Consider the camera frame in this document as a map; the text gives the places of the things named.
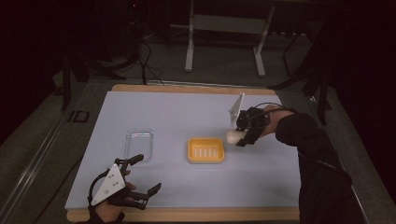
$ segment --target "orange tray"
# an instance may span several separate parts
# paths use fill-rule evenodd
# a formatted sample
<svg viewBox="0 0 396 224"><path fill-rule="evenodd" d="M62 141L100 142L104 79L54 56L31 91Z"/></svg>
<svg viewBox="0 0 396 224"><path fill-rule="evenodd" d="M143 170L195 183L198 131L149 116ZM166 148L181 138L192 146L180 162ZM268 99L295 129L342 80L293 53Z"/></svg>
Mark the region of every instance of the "orange tray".
<svg viewBox="0 0 396 224"><path fill-rule="evenodd" d="M224 147L219 138L189 140L188 159L191 163L220 163L224 157Z"/></svg>

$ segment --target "cable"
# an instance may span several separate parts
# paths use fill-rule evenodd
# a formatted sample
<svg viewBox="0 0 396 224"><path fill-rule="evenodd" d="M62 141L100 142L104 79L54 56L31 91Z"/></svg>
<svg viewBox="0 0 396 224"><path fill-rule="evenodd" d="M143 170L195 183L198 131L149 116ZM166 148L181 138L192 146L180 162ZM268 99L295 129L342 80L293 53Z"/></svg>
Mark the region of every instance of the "cable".
<svg viewBox="0 0 396 224"><path fill-rule="evenodd" d="M123 72L128 71L129 69L133 68L135 65L137 64L137 62L134 62L133 64L129 65L128 67L122 69L121 71L117 71L118 74L121 74Z"/></svg>
<svg viewBox="0 0 396 224"><path fill-rule="evenodd" d="M312 161L312 162L320 165L321 167L324 167L326 169L329 169L329 170L341 175L347 181L348 185L352 186L352 178L350 177L350 175L346 171L344 171L342 169L339 169L339 168L337 168L337 167L335 167L335 166L333 166L333 165L331 165L331 164L329 164L329 163L327 163L325 161L321 161L321 160L318 160L318 159L313 158L311 156L308 156L307 154L303 153L300 150L298 151L298 154L302 158L306 159L307 161Z"/></svg>
<svg viewBox="0 0 396 224"><path fill-rule="evenodd" d="M169 35L169 37L175 37L177 35L181 35L181 34L183 34L184 32L186 32L188 30L189 30L189 28L184 28L183 30L181 30L181 31L179 31L179 32L177 32L175 34Z"/></svg>
<svg viewBox="0 0 396 224"><path fill-rule="evenodd" d="M102 179L103 177L107 176L107 174L108 174L109 171L110 171L110 170L107 169L107 170L104 171L103 173L99 174L99 176L97 176L97 177L93 180L93 182L91 183L90 192L89 192L89 195L88 195L88 202L90 203L90 205L91 205L91 202L92 202L92 199L93 199L93 197L92 197L92 192L93 192L93 188L95 187L96 182L98 182L98 181L99 181L100 179Z"/></svg>
<svg viewBox="0 0 396 224"><path fill-rule="evenodd" d="M254 107L257 108L257 106L259 106L259 105L280 105L280 104L277 104L277 103L261 103L261 104L255 105Z"/></svg>
<svg viewBox="0 0 396 224"><path fill-rule="evenodd" d="M139 62L140 62L140 65L142 66L142 81L143 81L143 85L147 85L148 83L147 83L147 80L146 80L146 66L147 66L148 61L149 61L149 56L151 55L151 48L145 42L141 41L141 43L148 48L148 57L147 57L146 60L144 60L143 57L140 54L137 57Z"/></svg>
<svg viewBox="0 0 396 224"><path fill-rule="evenodd" d="M272 110L264 111L264 112L262 112L262 113L260 113L260 114L258 114L258 115L249 117L247 120L251 120L251 119L255 119L255 118L261 117L261 116L265 116L265 115L268 115L268 114L270 114L270 113L272 113L272 112L276 112L276 111L290 111L290 112L295 113L295 111L293 111L292 109L287 109L287 108L284 107L284 106L282 106L282 107L283 107L283 108L277 108L277 109L272 109Z"/></svg>
<svg viewBox="0 0 396 224"><path fill-rule="evenodd" d="M152 71L152 69L155 69L155 70L159 71L160 74L157 76L157 75ZM161 71L161 70L158 69L158 68L150 67L149 65L148 65L148 70L151 72L152 75L154 75L154 78L158 79L158 80L161 82L161 84L163 84L163 86L165 85L165 84L163 83L163 81L160 79L160 76L163 75L163 71Z"/></svg>
<svg viewBox="0 0 396 224"><path fill-rule="evenodd" d="M70 176L70 174L73 172L73 170L77 167L77 165L82 161L82 156L76 161L76 163L70 168L69 172L67 172L66 177L62 181L61 185L56 189L55 193L52 195L52 197L49 199L47 202L46 206L41 210L40 214L38 214L37 218L35 221L33 221L33 224L36 224L38 220L44 215L44 213L47 211L49 208L50 204L52 201L55 199L56 195L59 193L61 188L64 186L64 182L66 182L67 178Z"/></svg>
<svg viewBox="0 0 396 224"><path fill-rule="evenodd" d="M133 56L129 55L124 62L118 63L118 64L111 64L109 66L106 66L106 68L110 69L111 71L115 71L115 70L119 70L121 68L124 68L124 67L126 67L128 65L134 66L135 61L136 61L136 58L134 58Z"/></svg>

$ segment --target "white tabletop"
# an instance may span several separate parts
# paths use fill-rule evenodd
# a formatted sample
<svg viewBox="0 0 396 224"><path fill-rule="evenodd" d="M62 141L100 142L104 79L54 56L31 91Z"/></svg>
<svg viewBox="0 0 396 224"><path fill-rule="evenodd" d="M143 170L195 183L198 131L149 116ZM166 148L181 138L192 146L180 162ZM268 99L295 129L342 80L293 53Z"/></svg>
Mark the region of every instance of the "white tabletop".
<svg viewBox="0 0 396 224"><path fill-rule="evenodd" d="M294 147L277 142L274 135L253 146L225 142L225 133L234 129L228 110L238 96L108 92L65 208L86 208L91 182L116 158L123 159L127 131L147 128L154 133L152 158L130 167L127 181L144 193L163 183L148 207L298 206L300 173ZM280 103L275 95L246 95L242 109L264 102ZM187 143L192 137L223 139L224 162L190 164Z"/></svg>

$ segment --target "clear plastic container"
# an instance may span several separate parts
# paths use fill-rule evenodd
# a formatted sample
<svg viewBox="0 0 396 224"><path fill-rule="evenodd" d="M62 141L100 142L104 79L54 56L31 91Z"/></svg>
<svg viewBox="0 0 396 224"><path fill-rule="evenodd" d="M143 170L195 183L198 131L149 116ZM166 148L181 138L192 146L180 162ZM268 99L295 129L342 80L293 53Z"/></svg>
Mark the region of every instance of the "clear plastic container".
<svg viewBox="0 0 396 224"><path fill-rule="evenodd" d="M142 154L142 161L150 161L152 157L153 133L151 129L131 129L126 134L124 159Z"/></svg>

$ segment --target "hand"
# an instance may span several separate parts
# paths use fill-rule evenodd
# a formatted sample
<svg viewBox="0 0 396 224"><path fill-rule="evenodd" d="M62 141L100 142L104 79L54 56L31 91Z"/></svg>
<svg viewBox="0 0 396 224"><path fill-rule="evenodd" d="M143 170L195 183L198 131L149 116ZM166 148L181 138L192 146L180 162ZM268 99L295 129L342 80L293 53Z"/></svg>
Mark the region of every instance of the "hand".
<svg viewBox="0 0 396 224"><path fill-rule="evenodd" d="M280 105L268 105L264 108L264 111L269 111L269 110L273 110L273 109L278 109L278 108L283 108ZM286 116L292 115L294 114L293 112L289 111L289 110L281 110L281 111L274 111L270 113L270 124L268 124L268 126L265 127L264 132L262 132L262 135L260 135L260 137L264 137L267 134L270 133L274 133L276 132L276 127L277 127L277 123L285 118Z"/></svg>
<svg viewBox="0 0 396 224"><path fill-rule="evenodd" d="M128 182L126 183L126 187L130 190L136 189L135 185ZM116 206L104 201L95 207L95 212L104 222L111 222L117 220L124 208L124 206Z"/></svg>

